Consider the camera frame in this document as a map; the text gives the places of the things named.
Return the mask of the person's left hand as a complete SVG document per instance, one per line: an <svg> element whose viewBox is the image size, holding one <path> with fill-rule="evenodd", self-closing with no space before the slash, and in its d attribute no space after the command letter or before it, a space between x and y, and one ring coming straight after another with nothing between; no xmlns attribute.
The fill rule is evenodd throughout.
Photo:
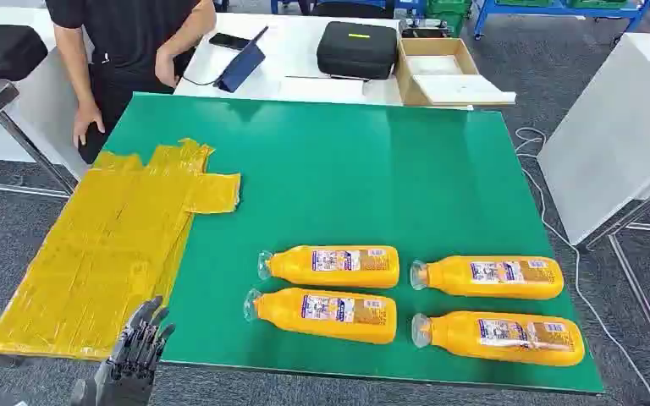
<svg viewBox="0 0 650 406"><path fill-rule="evenodd" d="M154 72L159 81L170 88L175 88L179 81L175 73L175 58L174 52L165 45L157 49Z"/></svg>

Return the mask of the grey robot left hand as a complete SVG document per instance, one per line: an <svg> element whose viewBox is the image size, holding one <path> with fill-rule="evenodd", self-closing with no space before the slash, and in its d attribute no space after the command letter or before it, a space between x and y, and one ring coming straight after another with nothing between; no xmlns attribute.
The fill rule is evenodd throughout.
<svg viewBox="0 0 650 406"><path fill-rule="evenodd" d="M143 302L125 322L112 353L94 376L74 384L71 405L147 405L175 325L162 326L169 308L158 295Z"/></svg>

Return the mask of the person's right hand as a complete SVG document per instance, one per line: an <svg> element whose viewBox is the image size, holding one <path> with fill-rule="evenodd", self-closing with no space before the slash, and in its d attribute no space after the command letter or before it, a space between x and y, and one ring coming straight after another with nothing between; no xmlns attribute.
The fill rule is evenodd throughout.
<svg viewBox="0 0 650 406"><path fill-rule="evenodd" d="M73 143L75 147L86 145L86 133L92 123L96 125L100 133L105 133L102 114L96 103L93 101L79 103L74 116Z"/></svg>

